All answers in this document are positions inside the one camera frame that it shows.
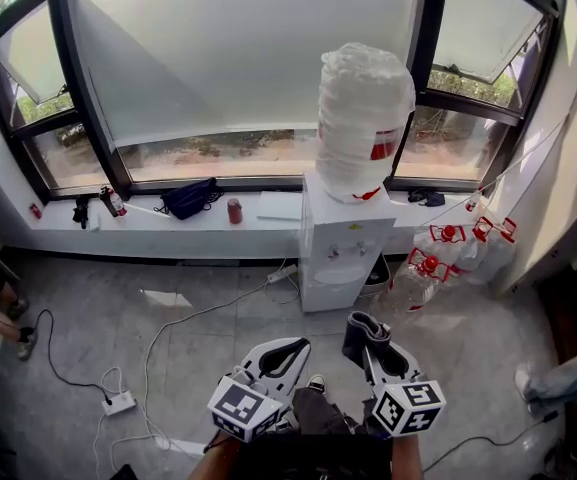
window sill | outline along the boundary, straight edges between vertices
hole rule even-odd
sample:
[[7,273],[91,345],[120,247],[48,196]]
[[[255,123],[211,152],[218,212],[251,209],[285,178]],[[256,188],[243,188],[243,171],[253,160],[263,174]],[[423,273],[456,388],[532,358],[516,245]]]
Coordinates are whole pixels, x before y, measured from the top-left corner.
[[[297,220],[259,219],[260,193],[228,193],[212,209],[181,221],[153,211],[161,205],[158,196],[131,198],[125,217],[113,218],[104,204],[93,200],[89,216],[99,230],[82,230],[72,221],[73,201],[52,201],[43,217],[32,227],[33,249],[56,252],[188,259],[245,259],[296,257]],[[226,203],[237,197],[243,207],[244,220],[233,225],[228,221]],[[446,194],[446,205],[426,208],[409,203],[405,192],[391,192],[396,221],[386,254],[405,254],[412,244],[414,230],[438,216],[449,206],[462,201],[464,194]],[[438,218],[437,223],[470,222],[463,206]]]

pants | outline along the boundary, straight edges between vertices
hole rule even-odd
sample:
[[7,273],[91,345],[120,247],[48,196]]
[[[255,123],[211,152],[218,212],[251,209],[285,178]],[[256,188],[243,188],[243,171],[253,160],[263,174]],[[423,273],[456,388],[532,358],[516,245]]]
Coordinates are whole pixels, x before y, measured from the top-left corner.
[[577,398],[577,357],[531,377],[525,391],[531,410],[549,412]]
[[293,413],[302,434],[371,434],[387,437],[383,427],[372,416],[374,404],[374,398],[364,401],[364,422],[360,425],[314,389],[299,388],[292,398]]

person's leg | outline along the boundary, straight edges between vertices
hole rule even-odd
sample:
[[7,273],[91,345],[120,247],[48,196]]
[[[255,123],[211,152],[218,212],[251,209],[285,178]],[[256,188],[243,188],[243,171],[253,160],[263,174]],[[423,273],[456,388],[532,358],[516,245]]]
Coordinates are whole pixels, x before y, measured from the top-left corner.
[[0,309],[13,320],[17,320],[28,310],[28,301],[19,294],[8,283],[0,291]]
[[293,412],[302,434],[350,434],[343,413],[324,396],[321,375],[313,375],[309,387],[295,390]]
[[21,331],[10,318],[0,312],[0,334],[14,342],[18,342],[21,339]]
[[531,408],[546,409],[573,400],[577,398],[577,356],[543,375],[530,375],[519,367],[515,385]]
[[0,291],[0,309],[7,310],[15,302],[17,302],[17,292],[12,289],[8,283],[4,283],[4,287]]
[[37,342],[37,333],[32,327],[17,327],[6,315],[0,312],[0,334],[17,343],[17,357],[26,361]]

white cable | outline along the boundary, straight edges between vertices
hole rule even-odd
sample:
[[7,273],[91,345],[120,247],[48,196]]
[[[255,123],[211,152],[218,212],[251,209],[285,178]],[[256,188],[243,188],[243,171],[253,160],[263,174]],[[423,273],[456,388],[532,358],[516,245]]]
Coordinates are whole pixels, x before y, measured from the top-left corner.
[[[107,388],[106,386],[104,386],[104,379],[106,378],[106,375],[108,375],[111,371],[113,370],[117,370],[119,372],[119,391],[114,391],[110,388]],[[104,373],[101,376],[101,380],[99,381],[99,385],[105,389],[108,393],[112,393],[113,395],[121,395],[124,390],[121,387],[121,381],[123,379],[123,372],[121,371],[121,368],[119,368],[119,366],[113,366],[110,370],[106,371],[106,373]]]
[[430,224],[432,221],[438,219],[439,217],[441,217],[442,215],[446,215],[450,210],[453,210],[455,208],[457,208],[457,206],[461,206],[462,204],[464,204],[466,201],[468,201],[468,199],[470,199],[472,196],[474,196],[475,194],[480,194],[481,192],[483,192],[484,190],[486,190],[488,187],[491,187],[492,185],[494,185],[495,183],[497,183],[499,180],[501,180],[506,174],[508,174],[510,171],[512,171],[515,167],[517,167],[518,165],[521,164],[521,162],[523,162],[523,160],[529,156],[535,149],[537,149],[539,146],[541,146],[544,142],[546,142],[548,140],[548,138],[550,138],[550,136],[555,132],[555,130],[557,130],[557,128],[559,128],[560,125],[562,125],[566,119],[568,119],[568,114],[566,114],[564,116],[564,118],[559,121],[555,127],[550,131],[550,133],[548,133],[548,135],[546,135],[543,139],[541,139],[539,142],[537,142],[537,144],[535,144],[533,147],[531,147],[528,151],[526,151],[521,158],[517,159],[517,161],[513,162],[512,164],[510,164],[499,176],[497,176],[494,180],[492,180],[490,183],[488,183],[488,185],[480,188],[479,190],[476,190],[475,192],[473,192],[472,194],[470,194],[467,198],[465,198],[463,201],[459,201],[458,203],[450,206],[447,210],[441,212],[439,215],[435,215],[432,219],[427,220],[426,222],[419,224],[419,227],[425,226],[426,224]]
[[[281,263],[280,267],[276,270],[276,272],[279,272],[282,268],[284,268],[284,265],[286,264],[286,261],[288,261],[288,258],[284,258],[284,261]],[[301,292],[299,290],[299,286],[297,286],[295,284],[295,282],[290,278],[290,275],[286,276],[286,279],[288,279],[288,281],[290,281],[290,284],[292,284],[295,287],[295,290],[297,290],[297,294],[290,300],[286,300],[286,301],[279,301],[279,300],[275,300],[267,291],[266,288],[268,288],[268,284],[266,283],[264,285],[264,293],[268,296],[268,298],[270,300],[272,300],[275,304],[290,304],[291,302],[296,301],[299,298],[299,295],[301,295]]]
[[92,451],[95,454],[95,475],[97,476],[97,480],[99,479],[99,455],[97,455],[97,441],[99,440],[99,434],[101,433],[101,422],[106,417],[106,413],[101,415],[99,418],[99,423],[97,423],[97,435],[95,436],[95,440],[92,442]]
[[[284,258],[284,261],[282,262],[281,266],[279,267],[279,270],[281,270],[283,268],[283,266],[285,265],[286,261],[288,258]],[[297,295],[286,302],[277,302],[278,304],[288,304],[289,302],[292,302],[294,300],[296,300],[300,293],[299,293],[299,287],[294,283],[294,281],[292,279],[290,279],[290,276],[287,277],[287,279],[290,281],[290,283],[295,287],[295,289],[297,290]],[[125,437],[123,439],[117,439],[116,441],[113,441],[110,445],[110,465],[112,466],[112,470],[113,472],[117,472],[117,469],[115,468],[115,461],[114,461],[114,456],[113,456],[113,450],[115,448],[116,444],[119,443],[124,443],[127,441],[138,441],[138,440],[143,440],[143,439],[150,439],[152,438],[153,440],[155,440],[155,444],[156,443],[156,438],[159,437],[161,439],[165,439],[168,442],[168,450],[172,449],[173,447],[173,442],[172,440],[148,417],[148,411],[147,411],[147,407],[148,407],[148,391],[149,391],[149,384],[148,384],[148,361],[150,359],[150,354],[152,352],[152,348],[154,347],[155,343],[157,342],[157,339],[159,338],[159,336],[161,335],[161,333],[164,331],[164,329],[166,329],[167,327],[171,326],[171,325],[176,325],[176,324],[180,324],[183,323],[187,320],[190,320],[191,318],[197,316],[197,315],[202,315],[205,313],[208,313],[210,311],[214,311],[215,309],[220,309],[226,306],[230,306],[231,304],[234,304],[235,302],[237,302],[238,300],[247,297],[248,295],[251,295],[255,292],[258,292],[259,290],[263,289],[264,292],[266,291],[266,286],[268,285],[268,281],[266,280],[262,285],[258,286],[257,288],[255,288],[254,290],[250,290],[249,292],[246,292],[240,296],[238,296],[237,298],[231,300],[230,302],[226,302],[224,304],[218,304],[216,306],[212,306],[208,309],[203,309],[201,311],[196,311],[195,313],[192,313],[184,318],[181,318],[179,320],[174,320],[172,322],[168,322],[166,324],[164,324],[159,331],[157,332],[157,334],[155,335],[155,337],[153,338],[152,342],[150,343],[150,345],[148,346],[148,350],[146,352],[146,357],[144,360],[144,377],[146,380],[146,389],[145,389],[145,394],[144,394],[144,402],[143,404],[141,402],[139,402],[139,400],[135,401],[137,402],[137,405],[139,406],[139,408],[141,409],[141,412],[143,413],[144,416],[144,422],[146,424],[146,432],[147,434],[143,435],[143,436],[136,436],[136,437]],[[104,379],[106,378],[106,376],[112,372],[113,370],[117,370],[117,372],[119,373],[119,390],[118,391],[114,391],[112,389],[108,389],[105,385],[104,385]],[[123,393],[123,388],[122,388],[122,378],[123,378],[123,372],[121,371],[121,368],[119,368],[118,366],[113,366],[112,368],[110,368],[108,371],[106,371],[102,377],[101,377],[101,382],[100,385],[102,388],[104,388],[106,391],[108,391],[109,393],[113,393],[113,394],[121,394]],[[99,420],[99,425],[97,427],[97,436],[95,437],[95,442],[93,444],[93,451],[95,452],[95,460],[96,460],[96,470],[98,468],[98,463],[99,463],[99,459],[97,457],[97,450],[95,448],[95,445],[97,443],[97,440],[99,438],[99,432],[101,429],[101,421],[103,420],[103,417],[105,416],[102,415],[101,419]],[[155,429],[157,431],[157,434],[153,433],[151,430],[151,427],[153,429]]]
[[[176,325],[176,324],[180,324],[182,322],[185,322],[186,320],[190,320],[192,317],[195,317],[197,315],[203,315],[204,313],[208,313],[210,311],[214,311],[215,309],[219,309],[219,308],[223,308],[226,306],[230,306],[231,304],[234,304],[235,302],[237,302],[239,299],[242,299],[244,297],[247,297],[248,295],[258,292],[259,290],[261,290],[262,288],[264,288],[266,285],[268,284],[268,281],[265,281],[262,285],[258,286],[257,288],[255,288],[254,290],[250,290],[249,292],[244,293],[243,295],[240,295],[239,297],[231,300],[230,302],[226,302],[224,304],[218,304],[216,306],[213,306],[211,308],[208,309],[203,309],[201,311],[197,311],[195,313],[192,313],[184,318],[181,318],[179,320],[174,320],[172,322],[168,322],[167,324],[164,324],[161,329],[159,329],[159,332],[157,332],[155,338],[152,340],[152,342],[150,343],[150,346],[148,347],[148,351],[146,352],[146,359],[144,361],[144,377],[146,379],[146,391],[144,394],[144,403],[143,403],[143,411],[144,411],[144,418],[146,420],[146,428],[148,429],[148,432],[150,433],[148,437],[152,437],[153,440],[155,439],[155,437],[157,437],[156,435],[152,434],[152,431],[150,430],[149,427],[149,418],[148,418],[148,360],[150,359],[150,353],[152,351],[153,346],[155,345],[155,342],[157,341],[157,339],[159,338],[159,336],[161,335],[161,333],[164,331],[164,329],[166,329],[167,327],[171,326],[171,325]],[[169,445],[171,444],[170,439],[168,439],[166,437],[166,440],[168,441]]]

sneaker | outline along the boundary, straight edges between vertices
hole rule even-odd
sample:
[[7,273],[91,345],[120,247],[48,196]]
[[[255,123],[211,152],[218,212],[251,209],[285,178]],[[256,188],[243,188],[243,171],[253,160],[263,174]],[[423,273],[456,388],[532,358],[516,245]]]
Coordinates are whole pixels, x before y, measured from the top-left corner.
[[528,373],[528,368],[526,365],[521,364],[515,370],[515,387],[519,391],[519,395],[524,401],[528,401],[528,396],[526,395],[528,391],[528,383],[530,382],[530,375]]
[[28,302],[28,299],[19,297],[17,302],[10,305],[8,311],[6,311],[6,316],[8,316],[8,318],[11,320],[18,320],[21,315],[28,311],[29,307],[30,302]]
[[20,341],[17,342],[17,359],[20,361],[28,361],[28,359],[30,359],[30,355],[32,354],[32,349],[35,348],[36,343],[37,329],[35,329],[35,332],[28,336],[28,341],[26,343],[22,343]]
[[314,389],[315,391],[319,391],[322,395],[326,393],[326,380],[324,379],[323,375],[319,375],[318,373],[310,377],[308,384],[306,384],[307,388]]

